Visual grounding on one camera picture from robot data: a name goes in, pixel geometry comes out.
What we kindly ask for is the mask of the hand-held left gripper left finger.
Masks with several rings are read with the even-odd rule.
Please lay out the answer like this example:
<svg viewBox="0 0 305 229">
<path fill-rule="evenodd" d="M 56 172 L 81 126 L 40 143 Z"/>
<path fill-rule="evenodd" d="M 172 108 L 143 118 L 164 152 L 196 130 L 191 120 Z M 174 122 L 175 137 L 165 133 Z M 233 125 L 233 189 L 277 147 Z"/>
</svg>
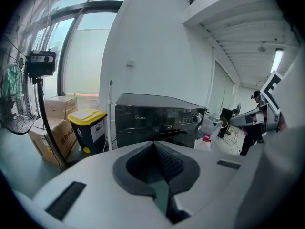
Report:
<svg viewBox="0 0 305 229">
<path fill-rule="evenodd" d="M 171 222 L 151 197 L 132 195 L 114 180 L 112 166 L 121 156 L 143 146 L 129 145 L 90 156 L 47 182 L 33 202 L 45 210 L 74 181 L 86 186 L 63 224 L 77 229 L 168 229 Z"/>
</svg>

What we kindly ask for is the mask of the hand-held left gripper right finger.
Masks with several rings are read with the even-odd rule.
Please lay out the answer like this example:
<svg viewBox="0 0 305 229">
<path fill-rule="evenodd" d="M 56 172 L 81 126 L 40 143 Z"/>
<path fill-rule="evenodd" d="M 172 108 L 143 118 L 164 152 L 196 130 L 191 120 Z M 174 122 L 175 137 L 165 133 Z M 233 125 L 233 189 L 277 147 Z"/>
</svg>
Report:
<svg viewBox="0 0 305 229">
<path fill-rule="evenodd" d="M 234 182 L 242 157 L 154 143 L 165 185 L 166 213 L 154 216 L 156 229 L 234 229 L 244 192 Z"/>
</svg>

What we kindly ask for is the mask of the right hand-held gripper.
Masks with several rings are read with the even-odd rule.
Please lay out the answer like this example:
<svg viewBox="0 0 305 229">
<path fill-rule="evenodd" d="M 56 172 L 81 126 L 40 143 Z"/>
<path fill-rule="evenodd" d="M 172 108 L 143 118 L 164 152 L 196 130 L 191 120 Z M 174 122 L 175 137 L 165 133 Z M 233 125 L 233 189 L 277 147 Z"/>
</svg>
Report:
<svg viewBox="0 0 305 229">
<path fill-rule="evenodd" d="M 272 92 L 281 80 L 282 76 L 277 71 L 273 71 L 260 90 L 258 95 L 259 106 L 256 110 L 231 118 L 230 125 L 246 127 L 261 124 L 263 133 L 276 132 L 278 130 L 281 110 L 272 96 Z"/>
</svg>

